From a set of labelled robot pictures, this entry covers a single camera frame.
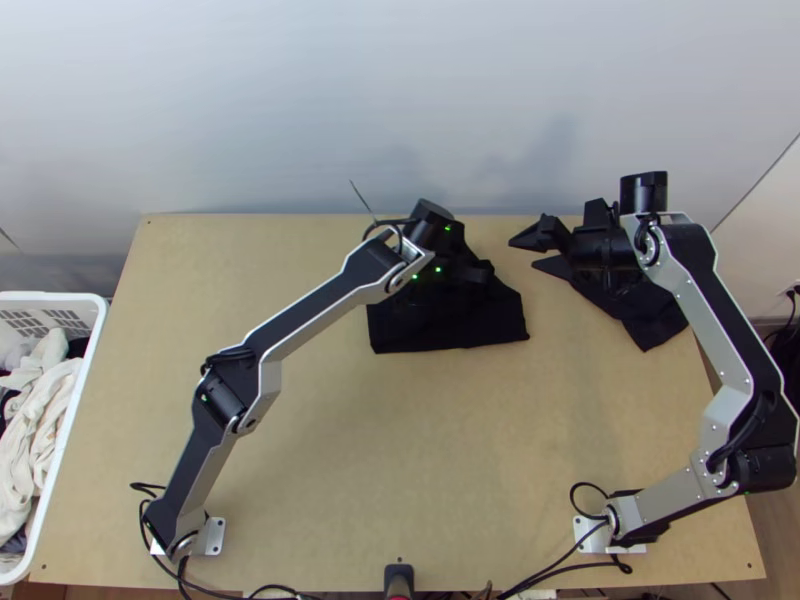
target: black cloth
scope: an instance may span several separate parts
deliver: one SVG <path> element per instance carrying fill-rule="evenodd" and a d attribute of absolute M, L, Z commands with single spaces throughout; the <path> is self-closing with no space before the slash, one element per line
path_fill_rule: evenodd
<path fill-rule="evenodd" d="M 88 337 L 70 340 L 69 346 L 67 347 L 67 355 L 64 357 L 64 360 L 69 360 L 70 358 L 83 358 L 83 355 L 86 354 L 86 347 L 88 345 Z"/>
<path fill-rule="evenodd" d="M 530 338 L 522 298 L 494 275 L 485 283 L 411 282 L 380 304 L 367 306 L 369 339 L 376 354 L 475 348 Z"/>
<path fill-rule="evenodd" d="M 672 294 L 640 273 L 621 274 L 630 280 L 611 293 L 600 276 L 574 273 L 561 256 L 537 260 L 533 268 L 569 281 L 589 302 L 622 321 L 628 335 L 642 352 L 660 346 L 689 324 Z"/>
<path fill-rule="evenodd" d="M 6 432 L 6 403 L 17 396 L 19 396 L 19 390 L 8 390 L 0 400 L 0 437 Z"/>

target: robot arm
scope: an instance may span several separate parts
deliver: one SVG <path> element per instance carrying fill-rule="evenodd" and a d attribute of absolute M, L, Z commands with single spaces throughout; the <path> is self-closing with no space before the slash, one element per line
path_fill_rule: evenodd
<path fill-rule="evenodd" d="M 647 280 L 670 292 L 714 367 L 721 388 L 700 422 L 689 462 L 663 481 L 611 494 L 609 526 L 582 552 L 617 552 L 654 542 L 672 521 L 736 494 L 776 490 L 796 476 L 798 416 L 783 378 L 716 273 L 717 254 L 706 229 L 667 211 L 666 172 L 623 177 L 620 203 L 586 203 L 584 225 L 570 232 L 556 217 L 541 220 L 509 242 L 558 250 L 576 273 L 603 280 Z M 608 285 L 609 294 L 625 293 Z M 594 525 L 574 520 L 580 539 Z"/>
<path fill-rule="evenodd" d="M 238 346 L 206 359 L 192 398 L 194 429 L 163 496 L 144 514 L 152 552 L 173 561 L 219 553 L 224 520 L 209 519 L 203 505 L 233 445 L 253 432 L 278 396 L 281 361 L 356 306 L 381 302 L 406 285 L 434 258 L 426 248 L 449 219 L 431 204 L 423 218 L 405 221 L 405 235 L 395 229 L 397 246 L 386 244 L 388 230 L 364 241 L 333 278 L 253 329 Z"/>
<path fill-rule="evenodd" d="M 791 485 L 798 418 L 778 367 L 717 276 L 706 229 L 669 212 L 622 215 L 620 224 L 645 275 L 674 295 L 721 382 L 688 464 L 608 501 L 610 545 L 630 547 L 736 494 Z"/>

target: laundry basket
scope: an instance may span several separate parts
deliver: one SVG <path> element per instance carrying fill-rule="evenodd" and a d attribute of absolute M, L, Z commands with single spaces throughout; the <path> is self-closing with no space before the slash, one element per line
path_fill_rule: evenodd
<path fill-rule="evenodd" d="M 83 365 L 56 438 L 55 452 L 44 489 L 39 496 L 39 505 L 28 535 L 28 543 L 20 562 L 10 571 L 0 573 L 0 585 L 10 585 L 25 577 L 39 542 L 39 534 L 47 515 L 50 496 L 53 493 L 61 459 L 69 439 L 75 413 L 81 399 L 86 374 L 92 363 L 100 331 L 108 313 L 108 303 L 95 294 L 51 294 L 47 292 L 0 292 L 0 351 L 7 349 L 20 338 L 42 338 L 48 331 L 61 327 L 67 339 L 89 337 Z"/>

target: wall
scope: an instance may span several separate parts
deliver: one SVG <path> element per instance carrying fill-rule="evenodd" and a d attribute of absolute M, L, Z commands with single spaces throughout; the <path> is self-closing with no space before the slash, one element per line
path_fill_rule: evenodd
<path fill-rule="evenodd" d="M 748 317 L 791 312 L 782 292 L 800 283 L 798 200 L 800 142 L 795 141 L 714 230 L 719 274 Z"/>
<path fill-rule="evenodd" d="M 359 211 L 348 178 L 378 211 L 567 213 L 667 169 L 713 226 L 800 130 L 798 23 L 794 1 L 0 0 L 0 224 L 82 257 L 76 282 L 113 282 L 142 213 Z"/>

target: wooden table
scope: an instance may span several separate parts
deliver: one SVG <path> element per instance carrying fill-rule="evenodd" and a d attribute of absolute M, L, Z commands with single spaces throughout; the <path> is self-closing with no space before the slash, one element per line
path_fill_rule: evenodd
<path fill-rule="evenodd" d="M 523 217 L 465 218 L 523 296 L 531 339 L 376 356 L 358 309 L 284 363 L 283 392 L 237 444 L 207 508 L 223 554 L 189 574 L 218 589 L 283 583 L 379 590 L 414 565 L 420 590 L 505 588 L 572 545 L 579 480 L 642 487 L 684 464 L 711 398 L 691 332 L 646 354 L 622 325 L 508 248 Z M 360 216 L 170 215 L 136 234 L 81 400 L 35 581 L 172 587 L 139 537 L 131 481 L 165 483 L 191 429 L 204 357 L 338 271 Z M 599 499 L 587 495 L 587 508 Z M 598 560 L 588 556 L 573 562 Z M 741 498 L 682 521 L 634 573 L 550 587 L 764 577 Z"/>

